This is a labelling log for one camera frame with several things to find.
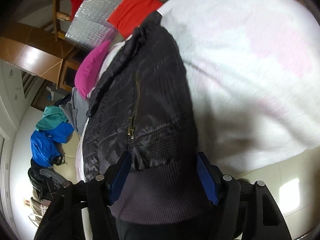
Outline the silver foil insulation panel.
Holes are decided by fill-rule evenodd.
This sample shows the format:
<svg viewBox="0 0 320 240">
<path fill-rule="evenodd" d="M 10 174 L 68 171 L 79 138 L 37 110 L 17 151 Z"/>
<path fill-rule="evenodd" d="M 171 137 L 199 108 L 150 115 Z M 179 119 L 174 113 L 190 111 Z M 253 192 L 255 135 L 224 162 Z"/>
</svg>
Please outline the silver foil insulation panel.
<svg viewBox="0 0 320 240">
<path fill-rule="evenodd" d="M 84 0 L 67 30 L 66 40 L 84 50 L 92 50 L 107 40 L 113 44 L 121 42 L 124 38 L 107 21 L 121 1 Z"/>
</svg>

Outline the white bed blanket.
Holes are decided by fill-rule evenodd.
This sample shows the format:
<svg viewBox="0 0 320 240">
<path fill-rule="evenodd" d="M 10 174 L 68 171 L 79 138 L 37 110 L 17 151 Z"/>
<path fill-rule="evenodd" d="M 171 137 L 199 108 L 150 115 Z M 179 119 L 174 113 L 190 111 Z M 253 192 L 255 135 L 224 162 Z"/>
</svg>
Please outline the white bed blanket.
<svg viewBox="0 0 320 240">
<path fill-rule="evenodd" d="M 197 152 L 239 174 L 319 146 L 319 24 L 295 0 L 169 0 Z"/>
</svg>

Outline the grey garment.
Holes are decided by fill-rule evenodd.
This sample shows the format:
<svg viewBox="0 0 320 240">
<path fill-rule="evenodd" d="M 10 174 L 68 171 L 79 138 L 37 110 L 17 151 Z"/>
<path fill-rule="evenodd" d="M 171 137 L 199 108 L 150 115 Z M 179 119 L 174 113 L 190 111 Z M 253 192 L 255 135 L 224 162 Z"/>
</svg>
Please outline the grey garment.
<svg viewBox="0 0 320 240">
<path fill-rule="evenodd" d="M 74 130 L 82 135 L 87 121 L 88 98 L 83 98 L 79 91 L 73 87 L 66 103 L 59 104 Z"/>
</svg>

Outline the magenta pillow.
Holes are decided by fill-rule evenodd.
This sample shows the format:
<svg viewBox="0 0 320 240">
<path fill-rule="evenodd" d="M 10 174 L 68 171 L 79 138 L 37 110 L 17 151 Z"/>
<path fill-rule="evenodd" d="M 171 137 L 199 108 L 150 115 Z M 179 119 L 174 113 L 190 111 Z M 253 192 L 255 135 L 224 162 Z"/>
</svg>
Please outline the magenta pillow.
<svg viewBox="0 0 320 240">
<path fill-rule="evenodd" d="M 110 44 L 110 40 L 103 42 L 94 48 L 80 64 L 74 83 L 83 98 L 86 98 L 87 94 L 94 87 L 103 61 L 108 55 Z"/>
</svg>

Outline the red pillow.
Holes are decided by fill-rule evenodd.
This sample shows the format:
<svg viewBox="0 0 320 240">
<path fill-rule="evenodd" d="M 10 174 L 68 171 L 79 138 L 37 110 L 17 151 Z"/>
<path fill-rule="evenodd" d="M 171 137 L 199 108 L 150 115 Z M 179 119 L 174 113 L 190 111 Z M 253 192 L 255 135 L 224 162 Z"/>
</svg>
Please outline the red pillow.
<svg viewBox="0 0 320 240">
<path fill-rule="evenodd" d="M 107 21 L 127 39 L 150 13 L 162 5 L 160 0 L 122 0 Z"/>
</svg>

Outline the teal jacket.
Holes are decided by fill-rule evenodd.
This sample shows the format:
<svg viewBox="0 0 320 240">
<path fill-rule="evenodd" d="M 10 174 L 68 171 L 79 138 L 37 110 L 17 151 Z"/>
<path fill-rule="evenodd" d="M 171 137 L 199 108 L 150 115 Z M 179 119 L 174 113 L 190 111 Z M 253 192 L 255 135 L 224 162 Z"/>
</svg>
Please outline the teal jacket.
<svg viewBox="0 0 320 240">
<path fill-rule="evenodd" d="M 49 131 L 57 128 L 61 123 L 67 123 L 67 116 L 59 106 L 47 106 L 41 120 L 36 124 L 37 131 Z"/>
</svg>

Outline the blue jacket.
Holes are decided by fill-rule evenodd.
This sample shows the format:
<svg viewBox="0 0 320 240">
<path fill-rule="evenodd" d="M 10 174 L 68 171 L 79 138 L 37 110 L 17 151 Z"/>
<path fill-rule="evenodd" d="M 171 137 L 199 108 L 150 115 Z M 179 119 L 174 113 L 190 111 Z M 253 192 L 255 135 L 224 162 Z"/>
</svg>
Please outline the blue jacket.
<svg viewBox="0 0 320 240">
<path fill-rule="evenodd" d="M 61 123 L 55 129 L 35 130 L 30 138 L 32 159 L 41 167 L 59 166 L 64 163 L 63 154 L 57 144 L 66 144 L 74 128 L 69 123 Z"/>
</svg>

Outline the black quilted puffer jacket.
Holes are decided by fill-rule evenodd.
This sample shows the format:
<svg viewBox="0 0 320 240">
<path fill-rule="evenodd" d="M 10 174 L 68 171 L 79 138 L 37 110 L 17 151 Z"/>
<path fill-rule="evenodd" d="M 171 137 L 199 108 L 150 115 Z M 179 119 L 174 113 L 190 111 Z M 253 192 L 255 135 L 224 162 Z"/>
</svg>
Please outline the black quilted puffer jacket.
<svg viewBox="0 0 320 240">
<path fill-rule="evenodd" d="M 196 171 L 197 129 L 177 44 L 151 13 L 106 58 L 93 90 L 83 139 L 87 180 L 121 154 L 132 165 L 112 215 L 159 225 L 204 216 L 209 201 Z"/>
</svg>

